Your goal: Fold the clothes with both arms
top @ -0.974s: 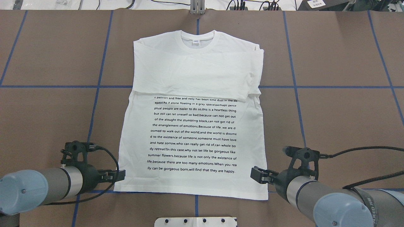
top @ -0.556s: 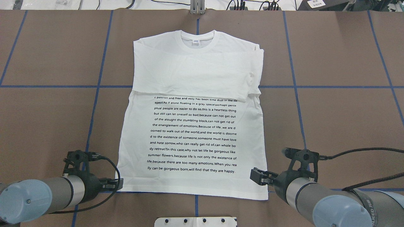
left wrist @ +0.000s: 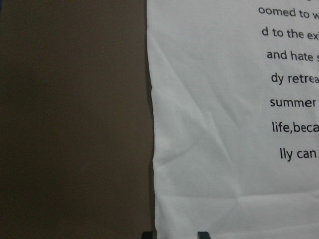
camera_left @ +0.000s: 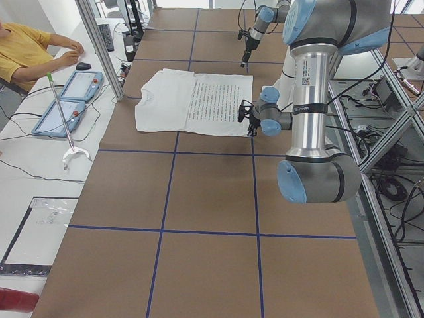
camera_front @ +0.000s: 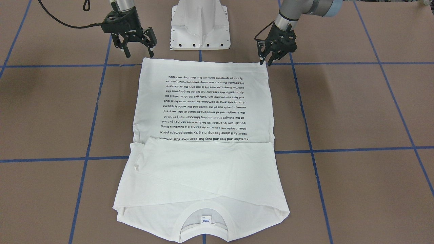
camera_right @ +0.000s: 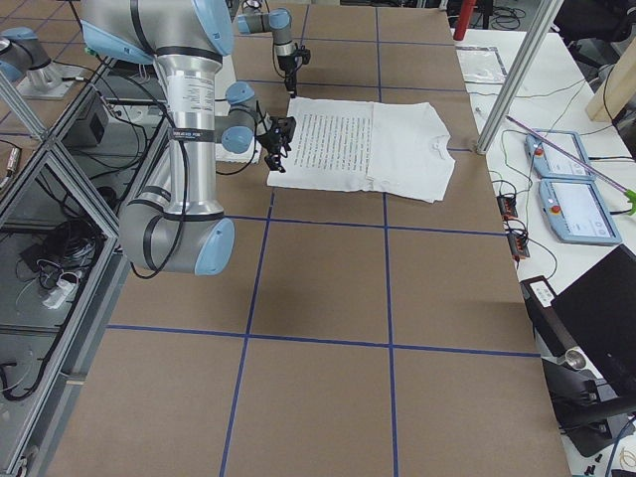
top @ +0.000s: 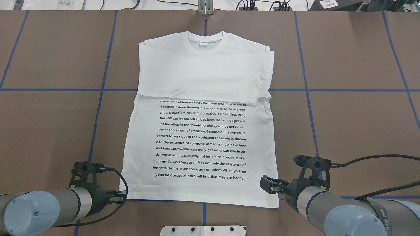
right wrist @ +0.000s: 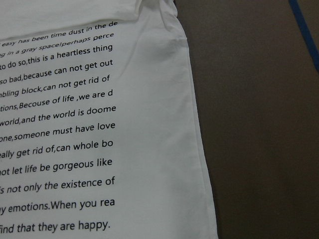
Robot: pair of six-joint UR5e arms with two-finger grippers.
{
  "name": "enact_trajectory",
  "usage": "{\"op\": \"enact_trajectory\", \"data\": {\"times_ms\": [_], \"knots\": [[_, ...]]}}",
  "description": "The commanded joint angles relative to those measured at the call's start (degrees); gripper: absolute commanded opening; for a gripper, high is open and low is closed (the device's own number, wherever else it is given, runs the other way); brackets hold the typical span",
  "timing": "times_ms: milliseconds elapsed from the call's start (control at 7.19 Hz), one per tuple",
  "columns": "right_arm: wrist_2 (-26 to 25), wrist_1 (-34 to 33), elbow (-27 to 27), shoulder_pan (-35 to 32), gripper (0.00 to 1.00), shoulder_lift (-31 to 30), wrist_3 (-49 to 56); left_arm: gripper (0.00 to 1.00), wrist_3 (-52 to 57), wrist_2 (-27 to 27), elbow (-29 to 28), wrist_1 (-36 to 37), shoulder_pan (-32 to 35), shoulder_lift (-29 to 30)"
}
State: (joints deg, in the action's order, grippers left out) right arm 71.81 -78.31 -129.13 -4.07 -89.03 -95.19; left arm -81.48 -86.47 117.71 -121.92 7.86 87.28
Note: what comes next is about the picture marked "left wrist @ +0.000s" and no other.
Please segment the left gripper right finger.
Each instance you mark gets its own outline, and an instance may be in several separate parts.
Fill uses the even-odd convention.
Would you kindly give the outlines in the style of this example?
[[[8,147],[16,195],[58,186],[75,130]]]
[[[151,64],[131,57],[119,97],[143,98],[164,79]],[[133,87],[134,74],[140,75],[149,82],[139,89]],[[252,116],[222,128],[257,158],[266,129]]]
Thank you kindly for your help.
[[[211,239],[211,236],[210,236],[209,232],[200,231],[200,232],[197,232],[197,238],[198,239]]]

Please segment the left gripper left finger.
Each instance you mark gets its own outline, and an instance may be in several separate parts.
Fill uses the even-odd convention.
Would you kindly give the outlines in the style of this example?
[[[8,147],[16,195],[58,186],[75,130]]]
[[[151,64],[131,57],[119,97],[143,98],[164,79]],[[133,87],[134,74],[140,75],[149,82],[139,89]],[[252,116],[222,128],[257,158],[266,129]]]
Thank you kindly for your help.
[[[141,239],[154,239],[154,232],[152,231],[142,232]]]

